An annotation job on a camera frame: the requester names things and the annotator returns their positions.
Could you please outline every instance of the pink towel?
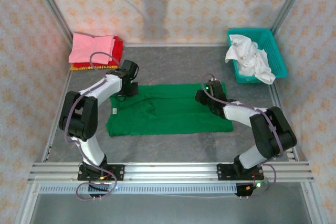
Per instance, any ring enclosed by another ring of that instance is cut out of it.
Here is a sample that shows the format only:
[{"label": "pink towel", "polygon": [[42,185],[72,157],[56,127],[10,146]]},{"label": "pink towel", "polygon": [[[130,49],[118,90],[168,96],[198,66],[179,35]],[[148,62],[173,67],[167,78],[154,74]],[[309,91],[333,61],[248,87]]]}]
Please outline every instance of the pink towel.
[{"label": "pink towel", "polygon": [[[69,63],[89,62],[92,53],[100,51],[111,54],[115,39],[113,36],[91,37],[84,34],[73,34],[72,51]],[[93,63],[107,65],[110,57],[96,54],[92,57]]]}]

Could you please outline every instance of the crumpled white cloth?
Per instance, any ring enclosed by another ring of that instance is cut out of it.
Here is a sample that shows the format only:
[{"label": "crumpled white cloth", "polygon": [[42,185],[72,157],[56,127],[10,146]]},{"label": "crumpled white cloth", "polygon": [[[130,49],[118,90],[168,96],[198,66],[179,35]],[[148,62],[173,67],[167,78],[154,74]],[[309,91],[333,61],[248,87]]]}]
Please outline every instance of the crumpled white cloth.
[{"label": "crumpled white cloth", "polygon": [[238,72],[242,76],[255,76],[260,81],[271,85],[275,75],[271,72],[267,53],[258,49],[258,44],[243,35],[230,35],[231,46],[226,53],[225,62],[236,60]]}]

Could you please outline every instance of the green cloth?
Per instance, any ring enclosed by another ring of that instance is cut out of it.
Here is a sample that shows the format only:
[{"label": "green cloth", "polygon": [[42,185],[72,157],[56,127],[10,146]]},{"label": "green cloth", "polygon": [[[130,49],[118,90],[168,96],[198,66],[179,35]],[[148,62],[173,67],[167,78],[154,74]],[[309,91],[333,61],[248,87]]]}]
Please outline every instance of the green cloth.
[{"label": "green cloth", "polygon": [[124,102],[111,97],[106,128],[110,136],[233,131],[232,121],[195,101],[201,88],[200,84],[139,86],[139,94]]}]

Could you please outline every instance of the red towel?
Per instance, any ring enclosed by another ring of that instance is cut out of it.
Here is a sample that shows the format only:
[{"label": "red towel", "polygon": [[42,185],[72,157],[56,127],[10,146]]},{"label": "red towel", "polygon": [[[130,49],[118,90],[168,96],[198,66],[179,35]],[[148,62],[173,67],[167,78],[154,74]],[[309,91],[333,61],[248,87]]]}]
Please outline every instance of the red towel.
[{"label": "red towel", "polygon": [[[114,42],[114,46],[113,46],[113,50],[112,50],[112,56],[117,60],[117,61],[121,61],[121,57],[122,57],[122,49],[123,49],[123,41],[118,37],[118,36],[114,36],[115,42]],[[107,65],[105,64],[99,64],[99,63],[93,63],[93,65],[97,68],[116,68],[117,67],[117,63],[116,61],[112,60],[109,61],[109,63]],[[87,69],[92,69],[91,65],[89,62],[85,62],[85,63],[73,63],[71,65],[71,69],[72,70],[87,70]]]}]

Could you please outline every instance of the floral wallpaper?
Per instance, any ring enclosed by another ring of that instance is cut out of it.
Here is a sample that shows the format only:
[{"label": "floral wallpaper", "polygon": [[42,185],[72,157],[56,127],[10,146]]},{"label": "floral wallpaper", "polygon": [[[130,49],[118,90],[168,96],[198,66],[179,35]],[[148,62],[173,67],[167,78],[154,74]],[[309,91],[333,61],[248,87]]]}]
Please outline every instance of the floral wallpaper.
[{"label": "floral wallpaper", "polygon": [[296,0],[276,39],[289,72],[282,105],[336,223],[336,1]]},{"label": "floral wallpaper", "polygon": [[227,43],[230,27],[271,28],[285,0],[56,0],[70,29],[128,43]]},{"label": "floral wallpaper", "polygon": [[0,0],[0,223],[13,223],[46,145],[70,48],[43,0]]}]

